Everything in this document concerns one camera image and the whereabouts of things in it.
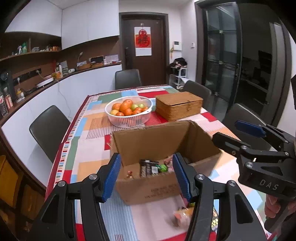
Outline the right hand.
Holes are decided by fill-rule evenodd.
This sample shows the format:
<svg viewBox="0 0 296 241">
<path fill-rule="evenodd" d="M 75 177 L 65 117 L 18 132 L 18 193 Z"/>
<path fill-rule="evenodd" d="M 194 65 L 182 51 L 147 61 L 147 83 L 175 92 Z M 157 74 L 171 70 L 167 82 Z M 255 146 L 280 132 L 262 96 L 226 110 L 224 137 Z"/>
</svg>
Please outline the right hand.
<svg viewBox="0 0 296 241">
<path fill-rule="evenodd" d="M 280 204 L 278 199 L 274 196 L 267 195 L 264 205 L 264 213 L 268 218 L 275 218 L 276 214 L 280 211 Z"/>
</svg>

